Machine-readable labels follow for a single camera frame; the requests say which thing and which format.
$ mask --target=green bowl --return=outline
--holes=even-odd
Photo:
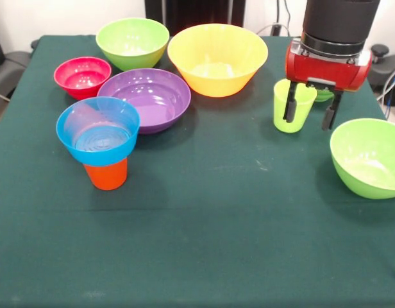
[[[334,167],[346,186],[369,199],[395,198],[395,124],[356,119],[330,139]]]
[[[162,57],[168,41],[168,29],[146,18],[113,21],[96,35],[96,44],[122,71],[153,67]]]

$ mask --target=purple bowl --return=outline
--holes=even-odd
[[[180,118],[190,103],[190,89],[179,76],[161,69],[132,69],[105,82],[98,96],[131,103],[140,116],[139,133],[157,133]]]

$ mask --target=blue bowl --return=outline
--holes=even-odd
[[[65,109],[56,122],[56,134],[78,162],[108,166],[133,151],[139,127],[135,107],[121,99],[101,96]]]

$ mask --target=cable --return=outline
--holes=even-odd
[[[22,63],[20,63],[20,62],[18,62],[18,61],[16,61],[16,60],[13,60],[13,59],[11,59],[11,58],[5,58],[5,60],[10,61],[10,62],[13,62],[13,63],[16,63],[16,64],[18,64],[18,65],[20,65],[20,66],[22,66],[23,68],[26,69],[26,66],[25,66],[24,64],[22,64]]]
[[[278,24],[280,20],[280,0],[276,0],[276,6],[277,6],[276,24]]]
[[[391,73],[391,75],[389,76],[389,78],[387,79],[387,81],[384,83],[384,87],[383,87],[383,92],[381,95],[379,95],[377,97],[377,101],[381,100],[381,105],[384,105],[384,96],[387,95],[387,93],[389,93],[391,91],[391,89],[393,88],[393,86],[395,86],[395,81],[392,82],[391,86],[388,87],[390,81],[395,77],[395,70]]]
[[[290,20],[292,19],[292,15],[290,14],[289,7],[287,6],[287,0],[284,0],[284,1],[285,1],[286,12],[287,12],[287,15],[289,16],[289,18],[287,19],[287,28],[289,28]]]
[[[385,109],[385,118],[386,119],[389,119],[389,116],[390,116],[390,112],[391,112],[391,97],[392,97],[392,93],[393,93],[394,88],[395,87],[393,87],[391,89],[390,94],[389,94],[389,98],[387,99],[387,108]]]
[[[6,96],[3,96],[2,94],[0,94],[0,98],[3,99],[3,100],[5,100],[6,102],[9,102],[9,101],[10,101],[9,98],[7,98]]]
[[[260,29],[259,31],[257,31],[256,34],[258,35],[260,32],[266,30],[267,28],[273,27],[274,25],[277,25],[277,24],[278,24],[277,22],[274,23],[274,24],[268,24],[267,26],[264,26],[262,29]],[[278,25],[279,25],[279,26],[282,26],[283,28],[286,29],[286,31],[287,31],[287,36],[289,37],[289,36],[290,36],[290,31],[289,31],[288,27],[286,27],[284,24],[278,24]]]

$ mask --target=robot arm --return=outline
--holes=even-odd
[[[322,129],[331,129],[344,91],[356,91],[371,65],[363,51],[380,0],[308,0],[300,39],[290,43],[286,77],[291,81],[284,119],[293,121],[298,83],[332,91]]]

